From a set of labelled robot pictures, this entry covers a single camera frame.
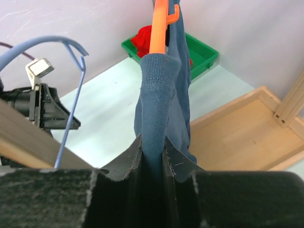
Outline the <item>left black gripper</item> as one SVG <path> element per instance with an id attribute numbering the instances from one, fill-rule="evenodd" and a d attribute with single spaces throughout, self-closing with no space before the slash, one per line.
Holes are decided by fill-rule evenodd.
<path id="1" fill-rule="evenodd" d="M 39 128 L 64 130 L 70 112 L 61 103 L 57 89 L 41 83 L 38 88 L 22 87 L 9 91 L 9 106 Z"/>

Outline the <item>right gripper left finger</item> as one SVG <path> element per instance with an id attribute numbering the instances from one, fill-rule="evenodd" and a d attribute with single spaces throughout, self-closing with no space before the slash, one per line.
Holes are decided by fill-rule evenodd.
<path id="1" fill-rule="evenodd" d="M 142 139 L 101 169 L 0 170 L 3 228 L 138 228 Z"/>

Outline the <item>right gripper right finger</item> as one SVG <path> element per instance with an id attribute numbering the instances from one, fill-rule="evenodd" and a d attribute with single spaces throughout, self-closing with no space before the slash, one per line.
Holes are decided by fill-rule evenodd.
<path id="1" fill-rule="evenodd" d="M 304 182 L 287 171 L 206 171 L 165 140 L 166 227 L 301 228 Z"/>

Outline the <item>light blue hanger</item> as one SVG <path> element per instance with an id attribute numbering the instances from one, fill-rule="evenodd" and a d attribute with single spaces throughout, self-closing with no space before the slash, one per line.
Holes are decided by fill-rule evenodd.
<path id="1" fill-rule="evenodd" d="M 26 52 L 34 46 L 47 42 L 62 44 L 68 50 L 72 59 L 68 60 L 66 57 L 63 57 L 63 52 L 53 46 L 49 46 L 44 53 L 37 57 L 33 57 Z M 61 103 L 70 112 L 66 128 L 62 130 L 64 136 L 54 167 L 67 169 L 90 168 L 87 162 L 65 147 L 69 131 L 77 130 L 81 125 L 80 121 L 74 117 L 74 112 L 86 74 L 84 57 L 88 56 L 88 52 L 78 42 L 60 35 L 39 36 L 14 46 L 6 42 L 1 42 L 0 44 L 9 48 L 7 52 L 0 56 L 1 69 L 4 69 L 12 60 L 20 55 L 30 58 L 30 62 L 35 58 L 46 58 L 54 67 L 52 72 L 41 78 L 41 83 L 56 88 Z M 0 91 L 31 87 L 26 70 L 18 71 L 12 75 L 5 75 L 4 78 L 8 84 L 8 89 L 1 88 Z"/>

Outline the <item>blue t shirt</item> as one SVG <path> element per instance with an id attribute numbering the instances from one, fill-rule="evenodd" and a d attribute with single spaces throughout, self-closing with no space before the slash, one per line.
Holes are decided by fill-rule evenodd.
<path id="1" fill-rule="evenodd" d="M 169 25 L 166 54 L 147 54 L 141 59 L 142 84 L 135 108 L 134 132 L 142 137 L 144 167 L 156 181 L 162 179 L 165 138 L 192 162 L 189 153 L 190 55 L 183 17 Z"/>

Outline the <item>red t shirt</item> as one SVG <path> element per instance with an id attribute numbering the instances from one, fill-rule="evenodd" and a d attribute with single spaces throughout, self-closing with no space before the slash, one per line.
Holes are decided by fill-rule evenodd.
<path id="1" fill-rule="evenodd" d="M 131 43 L 137 49 L 137 56 L 142 58 L 149 54 L 152 26 L 147 25 L 139 29 L 138 33 L 131 38 Z"/>

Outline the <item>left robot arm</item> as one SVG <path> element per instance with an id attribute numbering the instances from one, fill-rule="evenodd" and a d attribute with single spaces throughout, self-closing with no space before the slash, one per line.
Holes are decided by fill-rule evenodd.
<path id="1" fill-rule="evenodd" d="M 1 91 L 1 156 L 32 168 L 53 168 L 61 145 L 49 132 L 64 130 L 69 115 L 57 90 L 47 84 Z"/>

